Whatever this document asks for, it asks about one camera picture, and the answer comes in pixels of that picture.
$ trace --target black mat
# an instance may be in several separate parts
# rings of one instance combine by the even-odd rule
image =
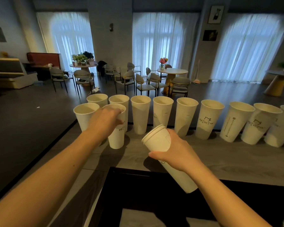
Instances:
[[[284,186],[221,182],[269,224],[282,225]],[[186,217],[216,220],[198,189],[186,194],[169,174],[111,167],[89,227],[119,226],[123,208],[153,212],[167,227],[189,226]]]

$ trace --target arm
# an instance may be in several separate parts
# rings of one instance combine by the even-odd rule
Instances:
[[[270,225],[228,189],[201,162],[192,147],[168,129],[171,145],[167,152],[150,152],[149,156],[167,162],[187,173],[197,184],[217,221],[224,227],[269,227]]]
[[[0,201],[0,227],[47,226],[92,150],[116,125],[119,109],[98,109],[90,126],[53,159],[44,164]]]

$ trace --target curtain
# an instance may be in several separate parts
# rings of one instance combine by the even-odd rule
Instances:
[[[133,63],[157,70],[159,59],[188,70],[198,13],[133,13]]]
[[[72,54],[94,53],[88,13],[40,12],[37,17],[47,52],[61,54],[65,71],[78,70],[69,66]],[[95,67],[90,71],[97,73]]]
[[[227,14],[211,79],[259,83],[284,35],[284,15]]]

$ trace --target cup rim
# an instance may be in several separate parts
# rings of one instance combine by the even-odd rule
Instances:
[[[156,126],[154,129],[152,129],[150,132],[148,132],[143,139],[141,140],[141,142],[143,144],[145,144],[151,137],[153,137],[156,133],[158,133],[160,130],[166,128],[163,124],[160,124],[158,126]]]
[[[95,96],[95,95],[105,95],[105,96],[106,96],[106,98],[105,98],[105,99],[102,99],[102,100],[98,100],[98,101],[94,101],[94,100],[89,100],[89,101],[92,101],[92,102],[101,102],[101,101],[103,101],[103,100],[107,100],[107,99],[108,99],[108,95],[106,95],[106,94],[102,94],[102,93],[97,93],[97,94],[92,94],[92,95],[90,95],[90,96],[86,97],[86,100],[88,101],[88,98],[89,98],[89,97],[91,97],[91,96]]]
[[[98,104],[96,104],[96,103],[82,103],[82,104],[79,104],[79,105],[77,105],[74,109],[73,109],[73,112],[75,113],[75,114],[77,114],[77,115],[88,115],[88,114],[92,114],[92,113],[94,113],[96,110],[94,110],[93,112],[89,112],[89,113],[76,113],[75,112],[75,109],[77,108],[77,107],[80,107],[80,106],[82,106],[82,105],[84,105],[84,104],[94,104],[94,106],[96,106],[97,107],[97,109],[96,110],[98,110],[99,108],[100,108],[100,106],[98,105]]]
[[[164,97],[164,99],[165,99],[165,98],[168,98],[169,100],[172,100],[173,102],[172,102],[172,103],[169,103],[169,104],[166,104],[166,103],[162,104],[162,103],[155,102],[156,99],[163,98],[163,97]],[[167,96],[156,96],[156,97],[153,98],[153,102],[154,102],[154,103],[157,103],[157,104],[160,104],[160,105],[171,105],[171,104],[174,103],[174,100],[171,99],[170,97],[167,97]]]
[[[148,97],[148,96],[142,96],[143,98],[147,97],[146,99],[148,99],[149,101],[146,102],[146,103],[137,103],[137,102],[133,101],[133,98],[134,98],[134,97],[140,97],[140,98],[141,98],[141,96],[133,96],[133,97],[130,99],[130,101],[131,101],[132,103],[136,103],[136,104],[146,104],[146,103],[151,102],[151,98],[150,98],[150,97]]]
[[[233,103],[240,103],[240,104],[243,104],[247,107],[250,108],[250,110],[246,109],[246,110],[242,110],[241,108],[238,108],[238,107],[235,107],[234,105],[232,105]],[[233,107],[234,109],[237,109],[237,110],[240,110],[240,111],[246,111],[246,112],[254,112],[256,110],[256,108],[248,103],[244,103],[244,102],[241,102],[241,101],[232,101],[229,103],[229,106]]]
[[[115,96],[122,96],[122,97],[126,97],[127,99],[126,99],[126,100],[123,100],[122,102],[114,102],[114,101],[111,100],[111,98],[113,98],[113,97],[115,97]],[[119,103],[124,103],[124,102],[129,101],[129,97],[128,97],[127,95],[113,95],[113,96],[111,96],[111,97],[108,98],[108,101],[109,101],[109,102],[112,102],[112,103],[114,103],[114,104],[119,104]]]
[[[218,107],[210,107],[210,106],[207,106],[207,105],[204,104],[205,101],[211,101],[211,102],[214,101],[215,103],[218,103],[221,107],[218,108]],[[219,102],[219,101],[217,101],[217,100],[213,100],[213,99],[204,99],[204,100],[201,101],[201,104],[202,104],[203,106],[205,106],[205,107],[208,107],[208,108],[211,108],[211,109],[216,109],[216,110],[222,110],[222,109],[224,109],[224,107],[225,107],[223,103],[221,103],[221,102]]]
[[[196,105],[185,105],[185,104],[179,102],[179,101],[178,101],[179,99],[189,99],[189,100],[192,99],[192,100],[193,100],[194,102],[196,102],[197,104],[196,104]],[[195,107],[195,106],[198,106],[198,105],[199,105],[199,102],[198,102],[197,100],[195,100],[195,99],[193,99],[193,98],[189,98],[189,97],[180,97],[180,98],[177,99],[177,103],[178,103],[178,104],[181,104],[181,105],[183,105],[183,106],[186,106],[186,107]]]
[[[269,111],[269,110],[266,110],[264,108],[260,108],[259,106],[265,106],[267,108],[270,108],[271,110],[275,110],[275,111]],[[254,107],[260,111],[265,111],[265,112],[268,112],[268,113],[272,113],[272,114],[281,114],[283,111],[276,107],[276,106],[273,106],[271,104],[267,104],[267,103],[254,103]]]
[[[119,108],[119,109],[123,110],[121,112],[121,114],[123,114],[126,111],[126,107],[122,104],[119,104],[119,103],[107,104],[107,105],[103,106],[102,108],[105,108],[105,107]]]

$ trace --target dark floor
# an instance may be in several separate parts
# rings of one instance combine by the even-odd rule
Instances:
[[[104,79],[96,78],[96,86],[101,87],[101,93],[108,96],[116,94],[112,81],[107,84]],[[207,84],[191,84],[188,97],[199,101],[192,127],[197,124],[201,100],[214,99],[225,104],[215,129],[221,129],[227,113],[228,103],[242,101],[245,103],[269,103],[275,106],[284,104],[282,97],[263,95],[267,86],[249,83],[209,82]],[[52,83],[45,82],[43,86],[30,86],[20,90],[4,90],[0,96],[0,190],[19,174],[42,150],[58,137],[75,119],[73,108],[86,102],[89,88],[81,88],[79,99],[73,83],[68,83],[67,94],[56,84],[55,93]],[[124,94],[122,85],[117,86],[118,93]],[[134,86],[129,86],[127,95],[134,95]],[[169,125],[174,125],[176,103],[170,114]],[[152,124],[152,104],[148,123]],[[129,110],[129,122],[132,122],[132,113]]]

